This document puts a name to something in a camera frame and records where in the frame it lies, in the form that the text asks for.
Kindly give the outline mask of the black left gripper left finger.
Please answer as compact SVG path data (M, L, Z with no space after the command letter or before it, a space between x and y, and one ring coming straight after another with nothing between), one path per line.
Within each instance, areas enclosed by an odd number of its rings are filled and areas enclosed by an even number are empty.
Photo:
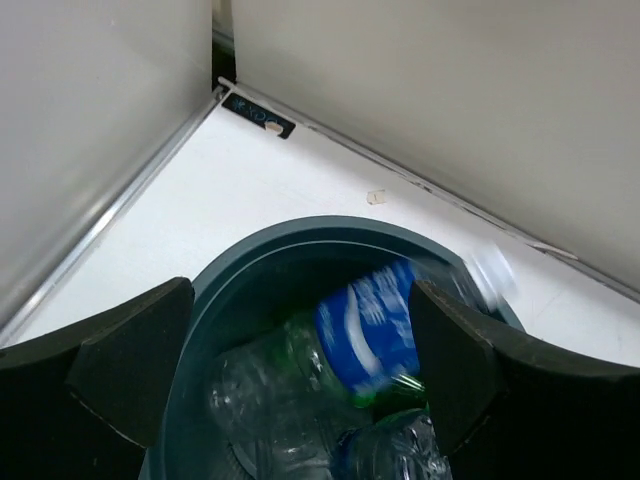
M173 278L1 351L4 479L135 479L159 436L194 303Z

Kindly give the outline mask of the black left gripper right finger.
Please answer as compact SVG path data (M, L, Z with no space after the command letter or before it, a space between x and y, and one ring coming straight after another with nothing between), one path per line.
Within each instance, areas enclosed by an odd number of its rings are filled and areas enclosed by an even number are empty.
M481 314L426 282L410 319L437 445L457 479L635 479L639 371Z

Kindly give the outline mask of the clear bottle blue Pocari label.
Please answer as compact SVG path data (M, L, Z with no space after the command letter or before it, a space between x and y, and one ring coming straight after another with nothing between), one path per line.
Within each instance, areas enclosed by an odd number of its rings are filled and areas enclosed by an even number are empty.
M400 258L338 289L318 305L315 326L333 373L349 393L369 396L401 375L419 373L409 313L416 281L432 283L482 313L495 311L515 288L508 261L490 246L460 266Z

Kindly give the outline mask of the clear unlabelled plastic bottle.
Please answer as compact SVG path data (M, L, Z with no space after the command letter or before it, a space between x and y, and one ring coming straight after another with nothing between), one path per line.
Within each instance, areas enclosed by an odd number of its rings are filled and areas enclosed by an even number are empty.
M332 477L332 453L349 428L348 410L306 385L281 348L256 343L219 355L207 397L229 440L253 451L258 479Z

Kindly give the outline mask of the green plastic soda bottle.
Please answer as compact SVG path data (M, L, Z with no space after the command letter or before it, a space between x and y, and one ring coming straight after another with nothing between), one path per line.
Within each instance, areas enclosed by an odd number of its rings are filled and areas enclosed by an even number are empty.
M350 392L330 366L308 311L285 321L279 334L281 338L273 349L271 361L276 371L298 391L367 410L375 420L402 410L428 407L424 384L406 374L394 377L377 392Z

